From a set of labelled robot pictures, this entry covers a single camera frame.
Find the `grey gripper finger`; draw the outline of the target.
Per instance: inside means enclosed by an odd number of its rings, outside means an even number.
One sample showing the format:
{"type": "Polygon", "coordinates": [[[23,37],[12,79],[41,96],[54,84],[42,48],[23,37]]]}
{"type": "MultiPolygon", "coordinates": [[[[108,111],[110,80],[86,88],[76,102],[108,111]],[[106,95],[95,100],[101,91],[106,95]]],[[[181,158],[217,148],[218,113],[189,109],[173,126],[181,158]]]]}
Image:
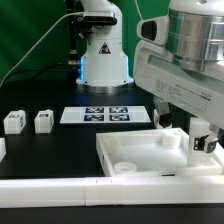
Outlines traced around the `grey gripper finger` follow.
{"type": "Polygon", "coordinates": [[[216,149],[217,142],[223,136],[223,130],[215,125],[209,127],[211,133],[205,138],[203,151],[207,154],[212,153],[216,149]]]}

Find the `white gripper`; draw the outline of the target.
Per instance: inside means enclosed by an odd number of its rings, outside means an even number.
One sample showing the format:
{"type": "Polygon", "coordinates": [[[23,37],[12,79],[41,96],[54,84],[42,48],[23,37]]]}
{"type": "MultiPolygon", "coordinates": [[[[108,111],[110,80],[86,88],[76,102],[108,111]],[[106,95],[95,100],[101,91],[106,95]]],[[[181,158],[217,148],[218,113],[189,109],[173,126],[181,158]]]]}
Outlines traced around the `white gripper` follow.
{"type": "Polygon", "coordinates": [[[163,128],[172,126],[169,103],[224,127],[224,62],[209,63],[204,73],[182,70],[172,63],[170,52],[141,40],[133,75],[139,87],[157,96],[153,101],[163,128]]]}

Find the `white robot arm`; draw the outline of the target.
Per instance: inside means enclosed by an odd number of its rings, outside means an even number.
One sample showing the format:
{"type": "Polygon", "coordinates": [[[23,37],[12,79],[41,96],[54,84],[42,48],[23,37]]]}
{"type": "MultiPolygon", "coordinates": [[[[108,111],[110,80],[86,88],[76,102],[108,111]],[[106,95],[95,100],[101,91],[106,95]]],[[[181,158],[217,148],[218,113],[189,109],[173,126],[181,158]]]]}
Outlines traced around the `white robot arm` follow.
{"type": "Polygon", "coordinates": [[[160,126],[171,124],[171,104],[208,121],[193,149],[213,152],[224,135],[224,0],[171,0],[167,15],[140,21],[132,74],[120,9],[109,0],[80,1],[87,50],[77,82],[95,91],[136,83],[154,95],[160,126]]]}

